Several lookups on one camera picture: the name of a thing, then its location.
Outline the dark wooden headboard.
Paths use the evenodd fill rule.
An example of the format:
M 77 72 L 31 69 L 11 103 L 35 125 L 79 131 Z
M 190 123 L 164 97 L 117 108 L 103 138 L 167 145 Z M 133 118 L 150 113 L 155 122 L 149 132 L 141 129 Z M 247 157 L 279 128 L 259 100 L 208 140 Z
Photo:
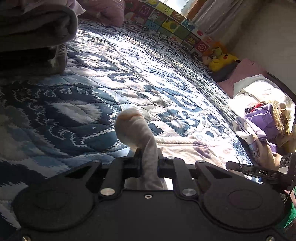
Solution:
M 296 95 L 282 81 L 269 72 L 267 72 L 267 78 L 288 95 L 294 103 L 296 102 Z

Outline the pink pillow at headboard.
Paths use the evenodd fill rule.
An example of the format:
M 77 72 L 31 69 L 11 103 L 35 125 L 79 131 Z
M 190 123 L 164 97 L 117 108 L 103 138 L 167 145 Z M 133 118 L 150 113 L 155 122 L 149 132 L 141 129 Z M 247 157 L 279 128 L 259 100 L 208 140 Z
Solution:
M 230 76 L 218 83 L 218 85 L 232 98 L 234 96 L 234 84 L 247 77 L 255 75 L 267 77 L 267 71 L 250 59 L 243 59 L 230 74 Z

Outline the white floral baby garment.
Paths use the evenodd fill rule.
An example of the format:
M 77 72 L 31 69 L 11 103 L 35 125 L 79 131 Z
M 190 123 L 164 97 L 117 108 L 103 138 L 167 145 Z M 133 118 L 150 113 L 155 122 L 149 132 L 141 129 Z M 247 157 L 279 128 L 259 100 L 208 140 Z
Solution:
M 236 150 L 229 144 L 218 141 L 204 141 L 195 136 L 156 137 L 143 115 L 135 108 L 123 110 L 116 118 L 117 138 L 130 147 L 132 152 L 142 152 L 142 175 L 128 178 L 125 188 L 132 190 L 167 190 L 164 178 L 157 175 L 158 149 L 165 157 L 181 158 L 187 164 L 207 161 L 225 169 L 228 161 L 238 162 Z

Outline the grey window curtain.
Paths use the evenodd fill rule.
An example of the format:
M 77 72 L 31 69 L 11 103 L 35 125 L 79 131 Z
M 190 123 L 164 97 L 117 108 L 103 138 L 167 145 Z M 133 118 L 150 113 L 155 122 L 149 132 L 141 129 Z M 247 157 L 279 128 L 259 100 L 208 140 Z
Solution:
M 206 1 L 192 22 L 206 35 L 218 39 L 235 21 L 244 1 Z

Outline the white grey sock garment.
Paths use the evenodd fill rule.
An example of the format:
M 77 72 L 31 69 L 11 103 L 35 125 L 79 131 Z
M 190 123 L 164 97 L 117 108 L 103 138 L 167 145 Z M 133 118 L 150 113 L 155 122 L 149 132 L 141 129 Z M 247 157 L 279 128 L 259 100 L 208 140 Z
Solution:
M 265 132 L 250 120 L 245 120 L 240 116 L 236 117 L 236 119 L 232 122 L 232 125 L 236 135 L 247 143 L 253 159 L 257 160 L 259 157 L 259 149 L 255 141 L 255 137 L 257 137 L 261 142 L 266 143 L 267 136 Z

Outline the tan brown garment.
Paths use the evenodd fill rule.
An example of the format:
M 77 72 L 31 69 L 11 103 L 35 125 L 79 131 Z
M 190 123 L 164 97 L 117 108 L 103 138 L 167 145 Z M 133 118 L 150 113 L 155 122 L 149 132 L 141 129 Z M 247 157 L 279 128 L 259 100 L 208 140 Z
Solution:
M 282 156 L 271 151 L 270 145 L 255 139 L 258 149 L 257 163 L 263 168 L 278 171 Z

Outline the blue white patterned quilt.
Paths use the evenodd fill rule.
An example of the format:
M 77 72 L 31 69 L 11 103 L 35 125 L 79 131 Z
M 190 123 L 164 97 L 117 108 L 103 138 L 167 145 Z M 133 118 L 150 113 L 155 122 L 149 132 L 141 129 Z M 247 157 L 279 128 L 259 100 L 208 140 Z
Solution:
M 126 108 L 156 136 L 193 136 L 223 161 L 250 163 L 228 96 L 183 47 L 139 24 L 80 21 L 64 73 L 1 78 L 1 238 L 19 228 L 11 202 L 22 189 L 128 154 L 114 131 Z

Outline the yellow pikachu plush toy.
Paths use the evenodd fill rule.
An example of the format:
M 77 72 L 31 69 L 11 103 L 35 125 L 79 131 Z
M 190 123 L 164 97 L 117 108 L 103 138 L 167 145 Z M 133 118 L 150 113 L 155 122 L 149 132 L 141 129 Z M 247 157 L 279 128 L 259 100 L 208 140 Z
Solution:
M 212 49 L 212 54 L 210 56 L 202 56 L 202 63 L 207 66 L 211 72 L 217 72 L 234 62 L 239 62 L 239 59 L 229 53 L 223 54 L 220 47 Z

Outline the colourful alphabet foam mat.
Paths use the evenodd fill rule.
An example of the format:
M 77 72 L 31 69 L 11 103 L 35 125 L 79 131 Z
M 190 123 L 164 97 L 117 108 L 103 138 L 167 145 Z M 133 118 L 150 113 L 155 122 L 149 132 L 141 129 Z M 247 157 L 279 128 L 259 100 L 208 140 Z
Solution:
M 125 1 L 125 19 L 165 35 L 199 56 L 213 45 L 208 35 L 161 1 Z

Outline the stack of folded grey clothes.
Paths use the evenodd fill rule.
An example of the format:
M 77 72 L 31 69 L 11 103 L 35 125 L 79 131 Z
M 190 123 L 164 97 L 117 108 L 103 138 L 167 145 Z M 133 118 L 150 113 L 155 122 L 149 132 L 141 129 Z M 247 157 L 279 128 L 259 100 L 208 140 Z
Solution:
M 61 74 L 82 12 L 77 1 L 1 1 L 1 76 Z

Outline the purple pillow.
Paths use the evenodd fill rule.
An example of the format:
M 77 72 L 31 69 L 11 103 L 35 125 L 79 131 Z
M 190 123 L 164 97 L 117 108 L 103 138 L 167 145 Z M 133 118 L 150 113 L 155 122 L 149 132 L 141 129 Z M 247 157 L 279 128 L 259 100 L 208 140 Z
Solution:
M 107 26 L 121 27 L 125 19 L 125 1 L 95 0 L 78 1 L 86 10 L 81 18 L 100 22 Z

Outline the purple garment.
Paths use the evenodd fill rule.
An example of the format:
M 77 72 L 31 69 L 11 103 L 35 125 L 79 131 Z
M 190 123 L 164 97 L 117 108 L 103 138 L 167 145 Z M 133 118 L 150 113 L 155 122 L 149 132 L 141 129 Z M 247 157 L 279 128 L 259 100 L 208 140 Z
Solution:
M 270 103 L 254 108 L 244 119 L 251 124 L 260 141 L 276 144 L 275 139 L 280 131 L 276 127 L 273 106 Z

